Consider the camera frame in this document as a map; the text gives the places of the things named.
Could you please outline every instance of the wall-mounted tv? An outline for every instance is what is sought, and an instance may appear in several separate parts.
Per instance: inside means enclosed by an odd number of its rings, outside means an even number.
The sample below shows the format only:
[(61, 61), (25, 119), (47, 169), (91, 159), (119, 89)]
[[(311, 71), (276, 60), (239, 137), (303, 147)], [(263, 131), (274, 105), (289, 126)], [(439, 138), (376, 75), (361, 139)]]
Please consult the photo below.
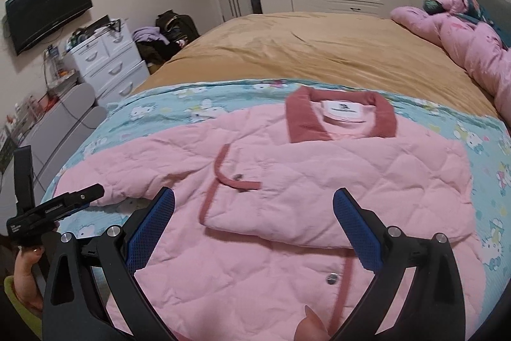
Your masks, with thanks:
[(91, 0), (8, 0), (7, 22), (20, 54), (93, 7)]

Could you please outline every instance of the metal button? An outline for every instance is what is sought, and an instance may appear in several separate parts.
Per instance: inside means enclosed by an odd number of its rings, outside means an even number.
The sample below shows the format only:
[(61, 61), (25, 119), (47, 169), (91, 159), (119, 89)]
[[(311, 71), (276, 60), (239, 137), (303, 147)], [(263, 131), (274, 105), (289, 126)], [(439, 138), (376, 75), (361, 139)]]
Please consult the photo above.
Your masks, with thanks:
[(113, 225), (112, 227), (110, 227), (108, 229), (106, 234), (108, 234), (110, 237), (115, 237), (115, 236), (118, 236), (120, 232), (121, 232), (121, 228), (118, 225)]
[(339, 275), (336, 273), (331, 273), (326, 277), (326, 283), (329, 285), (335, 285), (339, 280)]
[(443, 233), (438, 233), (436, 235), (436, 241), (438, 241), (438, 243), (447, 243), (447, 236)]
[(60, 236), (60, 241), (62, 243), (67, 243), (72, 239), (72, 233), (64, 233), (62, 236)]
[(392, 237), (399, 237), (401, 235), (401, 230), (399, 230), (397, 227), (389, 227), (388, 233)]

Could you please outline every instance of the snap button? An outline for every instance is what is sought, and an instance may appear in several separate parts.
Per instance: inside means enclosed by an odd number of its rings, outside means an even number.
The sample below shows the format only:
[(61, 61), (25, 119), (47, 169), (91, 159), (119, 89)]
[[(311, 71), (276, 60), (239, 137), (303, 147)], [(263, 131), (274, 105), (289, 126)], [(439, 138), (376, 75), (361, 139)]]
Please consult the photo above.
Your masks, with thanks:
[(329, 285), (335, 285), (339, 280), (339, 275), (336, 273), (331, 273), (326, 277), (326, 283)]

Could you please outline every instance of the dark pink collar trim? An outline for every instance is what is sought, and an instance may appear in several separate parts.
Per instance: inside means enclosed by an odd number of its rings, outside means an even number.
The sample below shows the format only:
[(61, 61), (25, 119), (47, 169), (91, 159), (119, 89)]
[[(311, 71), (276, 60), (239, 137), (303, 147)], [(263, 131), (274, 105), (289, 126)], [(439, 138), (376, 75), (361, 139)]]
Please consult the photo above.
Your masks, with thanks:
[(375, 125), (369, 137), (395, 137), (398, 121), (395, 118), (394, 108), (381, 94), (372, 91), (316, 90), (302, 86), (286, 99), (286, 119), (291, 143), (332, 140), (311, 106), (311, 102), (323, 100), (346, 100), (375, 106)]

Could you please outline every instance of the blue hello kitty blanket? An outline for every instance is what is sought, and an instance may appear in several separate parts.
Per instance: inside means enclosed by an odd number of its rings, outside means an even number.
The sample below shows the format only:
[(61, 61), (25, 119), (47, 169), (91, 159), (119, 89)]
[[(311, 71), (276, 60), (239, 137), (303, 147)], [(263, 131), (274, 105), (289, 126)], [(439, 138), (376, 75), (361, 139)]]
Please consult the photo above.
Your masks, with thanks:
[[(246, 107), (281, 103), (300, 85), (317, 89), (358, 90), (306, 80), (245, 80), (162, 87), (127, 98), (109, 107), (107, 119), (66, 163), (50, 185), (53, 195), (62, 173), (101, 150), (170, 127), (197, 123)], [(472, 202), (477, 233), (483, 246), (486, 292), (481, 322), (489, 315), (511, 276), (511, 140), (503, 122), (463, 114), (438, 104), (382, 93), (395, 112), (448, 139), (465, 143), (474, 176)], [(63, 220), (60, 231), (95, 236), (108, 226), (122, 225), (146, 201), (94, 207)]]

